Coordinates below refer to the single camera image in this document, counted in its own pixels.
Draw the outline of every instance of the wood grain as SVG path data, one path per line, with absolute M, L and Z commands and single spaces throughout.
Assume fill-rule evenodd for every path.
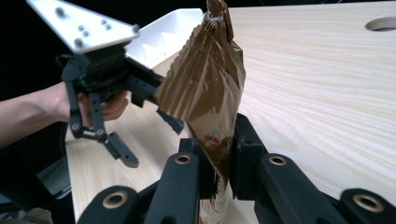
M 396 31 L 364 27 L 396 16 L 396 2 L 230 11 L 247 70 L 239 112 L 267 149 L 293 159 L 335 198 L 363 188 L 396 204 Z M 129 105 L 106 125 L 140 159 L 138 169 L 67 136 L 76 217 L 107 187 L 141 190 L 160 178 L 186 134 L 173 133 L 155 110 Z M 253 203 L 233 201 L 226 223 L 257 223 Z

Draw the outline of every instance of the human arm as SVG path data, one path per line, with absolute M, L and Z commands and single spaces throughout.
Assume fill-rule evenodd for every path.
M 128 101 L 126 91 L 116 94 L 102 103 L 104 120 L 120 117 Z M 91 107 L 87 96 L 78 96 L 83 124 L 92 125 Z M 51 123 L 67 122 L 70 119 L 70 104 L 64 83 L 42 91 L 35 91 L 17 98 L 0 102 L 0 149 L 23 137 L 35 133 Z

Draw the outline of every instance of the wooden table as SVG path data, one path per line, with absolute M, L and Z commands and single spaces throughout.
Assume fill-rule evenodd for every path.
M 365 28 L 396 17 L 396 2 L 231 8 L 231 16 L 247 70 L 239 112 L 267 149 L 292 158 L 335 198 L 363 188 L 396 204 L 396 31 Z M 139 191 L 160 178 L 186 134 L 155 110 L 130 105 L 106 125 L 140 159 L 138 169 L 68 135 L 76 218 L 107 187 Z M 253 203 L 233 201 L 227 223 L 257 223 Z

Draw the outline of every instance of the black plastic part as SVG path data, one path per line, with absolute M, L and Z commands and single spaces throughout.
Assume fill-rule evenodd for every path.
M 254 212 L 261 224 L 283 224 L 268 192 L 263 186 L 258 188 L 257 199 L 254 202 Z
M 199 159 L 192 153 L 171 156 L 151 201 L 144 223 L 198 223 Z
M 122 186 L 110 187 L 96 195 L 78 224 L 131 223 L 136 206 L 136 191 Z
M 291 159 L 266 154 L 257 175 L 285 224 L 347 223 Z
M 21 209 L 15 203 L 0 203 L 0 214 L 19 211 L 21 211 Z
M 151 83 L 133 75 L 130 75 L 125 79 L 125 84 L 125 90 L 132 92 L 131 102 L 134 105 L 143 107 L 145 100 L 156 104 L 154 100 L 154 93 L 157 90 L 156 86 L 153 86 Z
M 152 185 L 146 187 L 142 191 L 138 192 L 138 205 L 137 213 L 138 216 L 134 217 L 131 223 L 143 223 L 146 218 L 149 205 L 151 204 L 152 198 L 154 197 L 155 190 L 158 187 L 159 181 L 154 182 Z
M 184 129 L 184 121 L 181 119 L 176 119 L 172 116 L 167 115 L 160 109 L 157 110 L 157 113 L 163 118 L 163 120 L 171 126 L 172 130 L 175 131 L 175 133 L 180 134 L 181 131 Z
M 213 198 L 216 194 L 216 173 L 198 141 L 194 138 L 180 139 L 178 152 L 190 152 L 199 158 L 200 199 Z
M 86 74 L 87 70 L 81 66 L 76 56 L 70 56 L 62 72 L 62 80 L 75 84 Z
M 100 91 L 120 82 L 127 75 L 125 44 L 76 55 L 85 75 L 79 79 L 84 91 Z
M 100 94 L 97 92 L 90 92 L 88 95 L 92 110 L 93 133 L 96 141 L 104 143 L 107 140 L 107 133 L 105 129 L 105 121 L 103 119 L 103 112 Z
M 76 138 L 80 138 L 83 135 L 82 117 L 79 112 L 78 106 L 78 94 L 73 81 L 65 81 L 67 89 L 67 96 L 70 102 L 70 127 L 73 127 L 72 133 Z
M 257 194 L 256 166 L 268 153 L 247 117 L 238 114 L 235 122 L 230 184 L 238 200 L 254 201 Z
M 347 189 L 340 210 L 350 223 L 396 223 L 396 208 L 381 196 L 365 189 Z
M 114 159 L 120 158 L 126 166 L 137 168 L 139 165 L 139 160 L 137 157 L 122 142 L 117 133 L 111 133 L 107 136 L 107 142 L 105 143 L 105 146 Z
M 135 61 L 132 58 L 126 58 L 125 62 L 128 67 L 128 71 L 130 74 L 138 77 L 141 80 L 144 80 L 147 83 L 150 83 L 154 87 L 159 87 L 161 82 L 163 81 L 163 77 L 155 74 L 151 69 L 147 68 L 143 64 Z

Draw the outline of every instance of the human hand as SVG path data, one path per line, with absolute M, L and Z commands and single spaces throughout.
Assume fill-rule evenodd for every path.
M 42 91 L 43 108 L 58 121 L 68 122 L 70 120 L 70 103 L 63 82 Z M 125 98 L 127 91 L 115 94 L 108 102 L 102 103 L 103 118 L 105 121 L 118 119 L 126 106 L 128 100 Z M 82 123 L 86 127 L 92 126 L 92 109 L 87 95 L 78 95 L 78 106 L 82 117 Z

